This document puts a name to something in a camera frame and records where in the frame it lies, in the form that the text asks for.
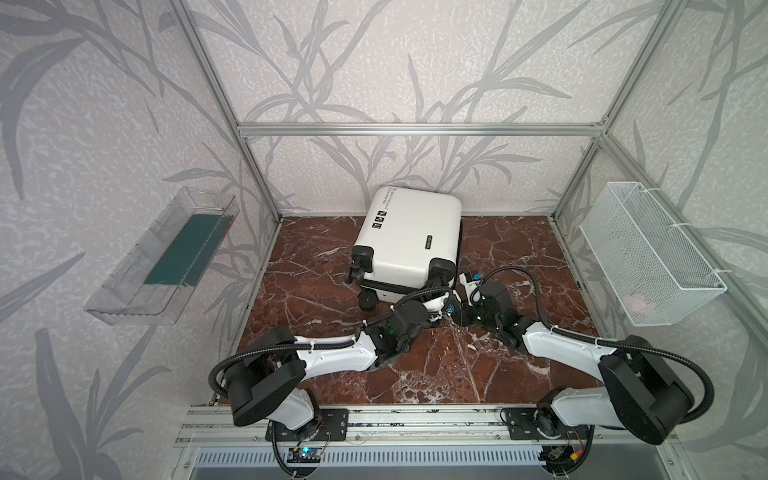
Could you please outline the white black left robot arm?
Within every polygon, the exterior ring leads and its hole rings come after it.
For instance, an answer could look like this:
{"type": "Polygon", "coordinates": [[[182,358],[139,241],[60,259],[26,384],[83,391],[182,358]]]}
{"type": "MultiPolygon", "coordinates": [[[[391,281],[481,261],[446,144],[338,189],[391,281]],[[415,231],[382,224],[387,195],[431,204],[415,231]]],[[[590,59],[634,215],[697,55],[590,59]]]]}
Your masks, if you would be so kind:
{"type": "Polygon", "coordinates": [[[389,366],[411,351],[425,330],[444,318],[461,316],[458,295],[449,287],[408,294],[389,313],[365,321],[355,333],[328,338],[296,336],[279,325],[245,351],[216,364],[211,390],[229,401],[233,423],[248,426],[267,419],[285,428],[314,431],[322,422],[317,401],[299,385],[339,372],[367,372],[389,366]]]}

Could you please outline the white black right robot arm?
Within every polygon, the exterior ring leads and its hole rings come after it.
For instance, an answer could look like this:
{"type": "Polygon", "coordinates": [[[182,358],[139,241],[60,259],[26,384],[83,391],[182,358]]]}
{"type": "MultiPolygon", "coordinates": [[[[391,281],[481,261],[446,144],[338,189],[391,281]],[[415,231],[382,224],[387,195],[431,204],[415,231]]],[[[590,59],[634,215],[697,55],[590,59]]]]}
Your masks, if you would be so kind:
{"type": "Polygon", "coordinates": [[[461,325],[478,325],[507,348],[578,370],[597,381],[590,388],[557,387],[536,407],[541,434],[555,437],[566,427],[623,429],[659,445],[676,426],[711,406],[714,389],[695,363],[653,348],[644,338],[606,340],[551,326],[521,315],[507,288],[463,275],[466,295],[461,325]]]}

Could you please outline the white black suitcase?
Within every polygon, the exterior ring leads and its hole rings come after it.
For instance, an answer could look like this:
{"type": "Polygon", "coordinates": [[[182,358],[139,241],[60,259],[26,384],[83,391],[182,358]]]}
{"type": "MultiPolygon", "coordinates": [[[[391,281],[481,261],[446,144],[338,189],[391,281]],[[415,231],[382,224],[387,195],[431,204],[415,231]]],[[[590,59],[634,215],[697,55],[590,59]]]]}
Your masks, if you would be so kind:
{"type": "Polygon", "coordinates": [[[458,198],[384,186],[374,195],[352,247],[345,282],[360,287],[358,306],[364,311],[424,288],[451,286],[461,237],[458,198]]]}

